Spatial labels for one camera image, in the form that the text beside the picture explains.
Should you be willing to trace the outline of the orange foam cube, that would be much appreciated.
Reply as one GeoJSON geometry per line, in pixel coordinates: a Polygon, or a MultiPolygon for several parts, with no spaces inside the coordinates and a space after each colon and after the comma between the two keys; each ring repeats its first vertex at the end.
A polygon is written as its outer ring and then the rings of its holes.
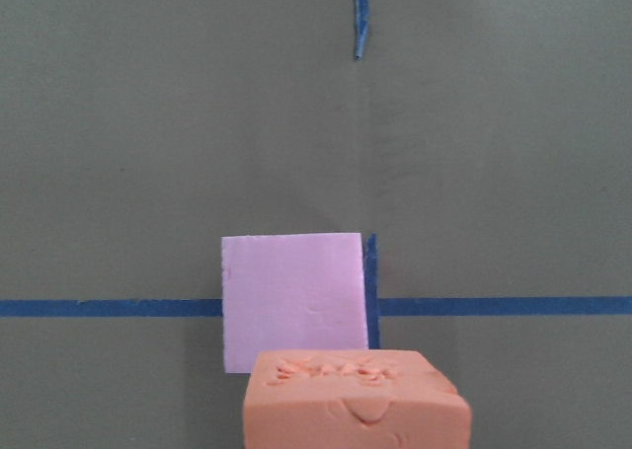
{"type": "Polygon", "coordinates": [[[243,405],[247,448],[467,448],[472,410],[412,350],[259,355],[243,405]]]}

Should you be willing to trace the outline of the light pink foam cube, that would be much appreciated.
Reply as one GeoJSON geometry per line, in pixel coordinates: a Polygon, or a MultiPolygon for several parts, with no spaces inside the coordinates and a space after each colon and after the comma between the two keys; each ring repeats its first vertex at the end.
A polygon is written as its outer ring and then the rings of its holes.
{"type": "Polygon", "coordinates": [[[221,268],[226,372],[262,351],[367,348],[359,233],[224,237],[221,268]]]}

